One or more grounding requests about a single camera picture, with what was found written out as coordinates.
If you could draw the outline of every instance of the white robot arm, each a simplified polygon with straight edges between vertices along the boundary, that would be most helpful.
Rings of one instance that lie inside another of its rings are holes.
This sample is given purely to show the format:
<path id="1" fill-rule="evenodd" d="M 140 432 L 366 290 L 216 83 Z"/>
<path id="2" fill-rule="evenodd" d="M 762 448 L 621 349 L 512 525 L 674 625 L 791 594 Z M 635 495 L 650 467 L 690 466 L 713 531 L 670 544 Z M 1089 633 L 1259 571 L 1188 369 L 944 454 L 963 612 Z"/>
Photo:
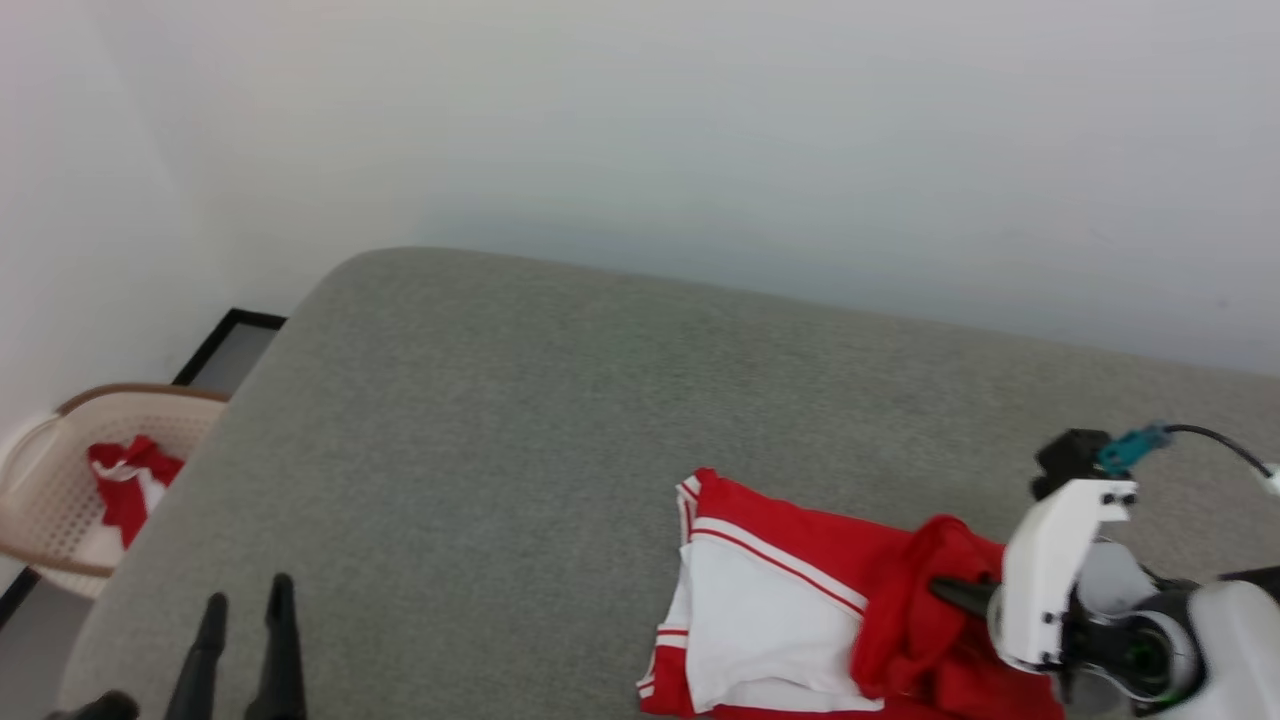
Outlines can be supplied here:
<path id="1" fill-rule="evenodd" d="M 1138 484 L 1128 468 L 1167 445 L 1162 433 L 1152 425 L 1111 442 L 1071 430 L 1051 443 L 1037 456 L 1039 502 L 1005 548 L 1002 583 L 938 578 L 932 589 L 984 615 L 1000 659 L 1055 676 L 1069 707 L 1126 698 L 1139 717 L 1280 720 L 1280 605 L 1276 588 L 1256 584 L 1280 570 L 1164 580 L 1098 537 L 1102 523 L 1129 519 Z"/>

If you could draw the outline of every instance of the plastic laundry basket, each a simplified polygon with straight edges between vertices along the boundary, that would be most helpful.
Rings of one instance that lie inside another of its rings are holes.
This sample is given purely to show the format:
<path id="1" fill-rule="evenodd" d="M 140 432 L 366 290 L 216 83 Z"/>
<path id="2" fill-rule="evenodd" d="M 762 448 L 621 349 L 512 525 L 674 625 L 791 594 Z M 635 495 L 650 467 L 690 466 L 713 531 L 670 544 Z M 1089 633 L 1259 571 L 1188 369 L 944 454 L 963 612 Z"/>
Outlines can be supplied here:
<path id="1" fill-rule="evenodd" d="M 97 597 L 124 556 L 86 451 L 146 434 L 186 460 L 221 415 L 227 396 L 161 384 L 110 384 L 83 392 L 18 438 L 0 461 L 0 553 L 49 582 Z"/>

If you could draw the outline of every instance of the blue connector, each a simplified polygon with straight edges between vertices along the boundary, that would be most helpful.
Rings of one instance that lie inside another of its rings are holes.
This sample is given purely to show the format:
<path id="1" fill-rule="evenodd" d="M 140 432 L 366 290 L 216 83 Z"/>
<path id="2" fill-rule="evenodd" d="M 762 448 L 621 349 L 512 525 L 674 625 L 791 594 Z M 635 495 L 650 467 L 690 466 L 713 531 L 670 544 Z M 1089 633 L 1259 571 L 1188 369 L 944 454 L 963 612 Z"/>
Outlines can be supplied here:
<path id="1" fill-rule="evenodd" d="M 1098 451 L 1098 465 L 1112 478 L 1123 478 L 1148 452 L 1169 447 L 1172 441 L 1170 433 L 1165 430 L 1165 423 L 1152 423 L 1146 428 L 1129 430 Z"/>

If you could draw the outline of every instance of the black cable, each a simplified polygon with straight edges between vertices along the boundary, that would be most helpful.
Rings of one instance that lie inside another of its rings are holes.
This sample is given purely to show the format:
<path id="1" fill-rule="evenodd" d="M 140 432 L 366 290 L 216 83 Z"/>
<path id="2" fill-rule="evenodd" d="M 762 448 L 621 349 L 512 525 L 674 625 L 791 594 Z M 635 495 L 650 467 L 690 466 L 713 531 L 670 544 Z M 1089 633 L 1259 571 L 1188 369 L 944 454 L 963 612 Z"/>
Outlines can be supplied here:
<path id="1" fill-rule="evenodd" d="M 1234 452 L 1234 454 L 1239 455 L 1240 457 L 1243 457 L 1245 462 L 1248 462 L 1249 465 L 1253 465 L 1253 468 L 1257 471 L 1262 473 L 1263 478 L 1270 478 L 1271 474 L 1272 474 L 1271 470 L 1268 470 L 1267 466 L 1263 465 L 1261 460 L 1258 460 L 1257 455 L 1253 455 L 1248 450 L 1244 450 L 1243 447 L 1240 447 L 1240 443 L 1238 443 L 1234 439 L 1224 436 L 1222 433 L 1211 430 L 1208 428 L 1202 428 L 1199 425 L 1165 425 L 1165 432 L 1166 433 L 1194 433 L 1194 434 L 1198 434 L 1198 436 L 1204 436 L 1204 437 L 1211 438 L 1211 439 L 1216 439 L 1217 442 L 1225 445 L 1228 447 L 1228 450 L 1230 450 L 1231 452 Z"/>

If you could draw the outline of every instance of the gray fabric upholstery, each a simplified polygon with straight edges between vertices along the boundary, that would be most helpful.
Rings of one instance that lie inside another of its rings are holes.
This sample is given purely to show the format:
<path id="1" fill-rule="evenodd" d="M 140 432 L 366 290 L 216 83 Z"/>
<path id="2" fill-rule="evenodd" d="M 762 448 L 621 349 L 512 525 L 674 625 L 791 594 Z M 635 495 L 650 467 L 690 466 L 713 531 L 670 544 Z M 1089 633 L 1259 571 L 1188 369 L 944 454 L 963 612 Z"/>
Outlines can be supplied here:
<path id="1" fill-rule="evenodd" d="M 362 255 L 306 300 L 95 607 L 61 703 L 159 717 L 230 596 L 216 717 L 293 574 L 311 716 L 635 717 L 676 573 L 672 487 L 1006 538 L 1069 427 L 1199 423 L 1280 459 L 1280 380 L 531 260 Z M 1112 534 L 1207 577 L 1280 559 L 1280 506 L 1199 438 Z"/>

